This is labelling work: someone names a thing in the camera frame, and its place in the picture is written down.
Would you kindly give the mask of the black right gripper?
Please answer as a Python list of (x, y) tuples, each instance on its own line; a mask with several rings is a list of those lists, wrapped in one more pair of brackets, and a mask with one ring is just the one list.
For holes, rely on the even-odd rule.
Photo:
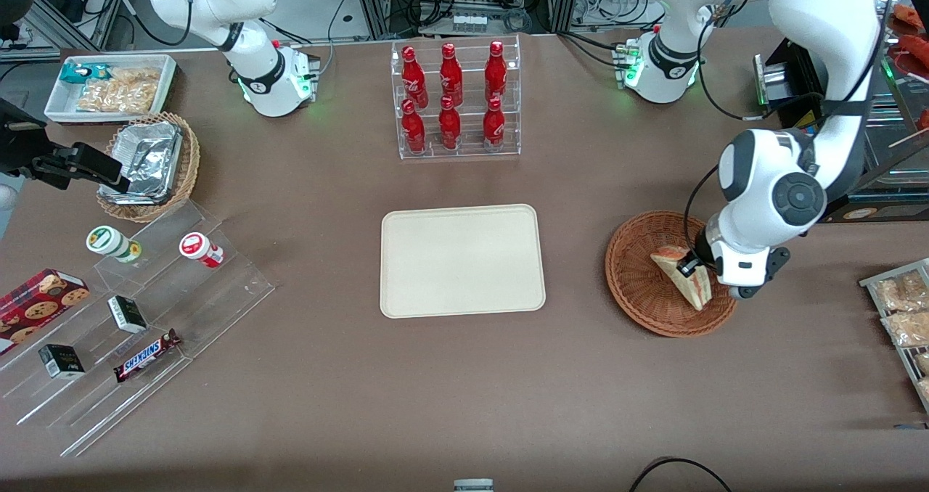
[[(72, 158), (72, 171), (69, 160)], [(72, 177), (89, 180), (119, 194), (131, 182), (123, 164), (88, 144), (74, 144), (50, 152), (46, 123), (33, 118), (6, 99), (1, 99), (1, 172), (33, 179), (55, 188), (68, 188)]]

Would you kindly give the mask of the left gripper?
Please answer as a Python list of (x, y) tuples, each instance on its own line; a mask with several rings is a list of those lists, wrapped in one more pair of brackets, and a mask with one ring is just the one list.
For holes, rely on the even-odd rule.
[[(752, 252), (739, 250), (724, 239), (719, 224), (705, 225), (704, 252), (716, 279), (728, 286), (730, 296), (737, 300), (756, 296), (792, 258), (792, 253), (783, 246)], [(706, 264), (697, 255), (680, 258), (677, 271), (686, 279), (706, 278)]]

